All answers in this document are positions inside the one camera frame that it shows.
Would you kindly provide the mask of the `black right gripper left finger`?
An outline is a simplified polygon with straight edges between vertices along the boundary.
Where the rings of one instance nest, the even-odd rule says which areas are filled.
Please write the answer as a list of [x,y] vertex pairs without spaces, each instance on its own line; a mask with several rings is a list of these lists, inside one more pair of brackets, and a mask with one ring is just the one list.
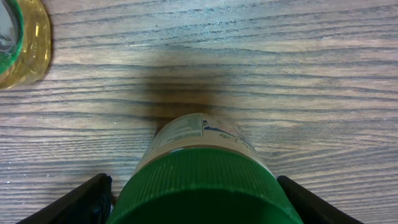
[[100,173],[18,224],[103,224],[111,213],[112,178]]

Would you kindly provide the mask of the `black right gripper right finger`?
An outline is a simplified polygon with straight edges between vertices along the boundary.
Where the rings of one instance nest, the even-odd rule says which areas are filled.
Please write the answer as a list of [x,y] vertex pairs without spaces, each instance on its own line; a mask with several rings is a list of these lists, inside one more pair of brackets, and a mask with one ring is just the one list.
[[305,224],[363,224],[287,176],[281,175],[277,181]]

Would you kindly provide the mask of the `green lid jar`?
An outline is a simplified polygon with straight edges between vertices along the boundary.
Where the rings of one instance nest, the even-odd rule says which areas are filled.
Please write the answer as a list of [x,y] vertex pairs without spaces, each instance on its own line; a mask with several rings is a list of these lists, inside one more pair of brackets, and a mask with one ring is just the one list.
[[257,151],[229,122],[166,124],[123,187],[110,223],[300,223]]

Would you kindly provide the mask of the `yellow oil bottle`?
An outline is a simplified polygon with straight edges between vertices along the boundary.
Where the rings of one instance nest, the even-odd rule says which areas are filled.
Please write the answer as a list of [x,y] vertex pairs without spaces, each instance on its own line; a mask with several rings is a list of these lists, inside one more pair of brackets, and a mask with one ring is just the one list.
[[45,76],[52,53],[50,19],[40,0],[1,0],[1,88]]

